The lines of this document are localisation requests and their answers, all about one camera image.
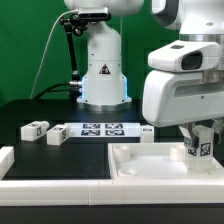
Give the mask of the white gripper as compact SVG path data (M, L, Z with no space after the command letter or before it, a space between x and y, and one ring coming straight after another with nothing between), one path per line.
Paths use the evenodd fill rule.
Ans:
M214 143L224 132L224 82L203 83L201 72L151 71L144 84L142 113L156 126L180 125L186 148L193 149L196 121L214 119Z

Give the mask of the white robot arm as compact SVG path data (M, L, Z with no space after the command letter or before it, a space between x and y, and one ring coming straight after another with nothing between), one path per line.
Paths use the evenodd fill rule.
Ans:
M84 96L91 105L100 103L94 88L102 81L113 83L119 58L107 44L102 50L99 34L109 29L103 21L111 15L134 14L144 0L64 0L73 12L71 22L91 24L90 65L85 76ZM212 137L220 141L224 129L224 0L152 0L151 13L179 39L148 55L148 74L142 112L156 127L178 125L189 147L200 138L193 124L212 119Z

